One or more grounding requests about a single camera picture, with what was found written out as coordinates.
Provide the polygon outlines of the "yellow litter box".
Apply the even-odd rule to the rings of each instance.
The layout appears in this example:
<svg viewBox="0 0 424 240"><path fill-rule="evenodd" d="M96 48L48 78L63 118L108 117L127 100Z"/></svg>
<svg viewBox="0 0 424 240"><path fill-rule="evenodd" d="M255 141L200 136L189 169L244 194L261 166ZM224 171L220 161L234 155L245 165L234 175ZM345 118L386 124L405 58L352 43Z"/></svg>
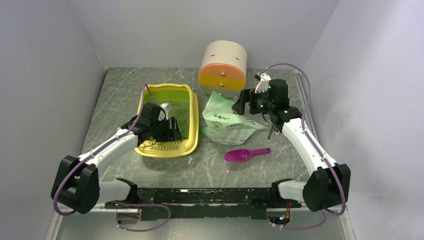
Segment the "yellow litter box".
<svg viewBox="0 0 424 240"><path fill-rule="evenodd" d="M186 84L150 84L142 92L132 131L135 151L145 157L176 158L191 154L199 139L197 95Z"/></svg>

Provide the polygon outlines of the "green cat litter bag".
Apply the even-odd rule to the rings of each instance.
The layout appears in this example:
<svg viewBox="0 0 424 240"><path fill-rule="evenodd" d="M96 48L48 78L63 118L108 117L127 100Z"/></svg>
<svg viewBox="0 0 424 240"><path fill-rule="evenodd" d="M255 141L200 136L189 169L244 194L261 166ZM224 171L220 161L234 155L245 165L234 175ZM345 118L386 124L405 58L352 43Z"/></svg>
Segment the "green cat litter bag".
<svg viewBox="0 0 424 240"><path fill-rule="evenodd" d="M233 113L234 102L213 92L202 112L206 126L200 132L214 143L243 144L255 131L265 127L243 115Z"/></svg>

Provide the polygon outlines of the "magenta plastic scoop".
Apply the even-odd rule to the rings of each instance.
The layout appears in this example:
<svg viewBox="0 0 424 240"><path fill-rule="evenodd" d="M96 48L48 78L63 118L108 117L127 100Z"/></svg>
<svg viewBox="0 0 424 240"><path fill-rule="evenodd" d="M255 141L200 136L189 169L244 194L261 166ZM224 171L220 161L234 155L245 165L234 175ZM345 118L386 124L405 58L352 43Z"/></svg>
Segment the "magenta plastic scoop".
<svg viewBox="0 0 424 240"><path fill-rule="evenodd" d="M248 149L235 149L228 151L224 155L224 160L232 163L244 163L247 162L251 157L267 155L271 153L270 148L260 148L255 150Z"/></svg>

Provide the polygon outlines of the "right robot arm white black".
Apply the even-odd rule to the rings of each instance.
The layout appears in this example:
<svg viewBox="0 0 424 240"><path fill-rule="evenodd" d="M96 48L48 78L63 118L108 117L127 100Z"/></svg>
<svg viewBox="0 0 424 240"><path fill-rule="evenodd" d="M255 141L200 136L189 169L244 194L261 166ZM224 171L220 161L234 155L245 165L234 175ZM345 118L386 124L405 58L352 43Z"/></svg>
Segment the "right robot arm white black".
<svg viewBox="0 0 424 240"><path fill-rule="evenodd" d="M351 170L337 163L309 130L300 110L290 105L288 85L283 79L262 80L256 88L242 89L231 107L238 115L249 107L251 115L268 115L270 122L295 147L309 178L306 182L279 180L272 186L270 202L282 207L288 200L304 203L312 212L341 206L348 201Z"/></svg>

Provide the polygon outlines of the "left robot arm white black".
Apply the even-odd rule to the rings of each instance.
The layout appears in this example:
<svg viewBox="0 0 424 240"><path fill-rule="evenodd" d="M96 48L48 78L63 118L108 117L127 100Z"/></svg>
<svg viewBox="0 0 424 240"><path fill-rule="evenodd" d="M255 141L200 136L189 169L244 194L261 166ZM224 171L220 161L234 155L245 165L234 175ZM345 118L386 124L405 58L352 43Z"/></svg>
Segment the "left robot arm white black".
<svg viewBox="0 0 424 240"><path fill-rule="evenodd" d="M100 203L117 202L132 208L140 202L135 183L117 178L100 181L100 175L127 152L147 140L181 139L176 117L169 116L169 102L145 103L140 112L119 127L101 145L78 157L67 155L60 163L51 190L54 210L68 216L86 214Z"/></svg>

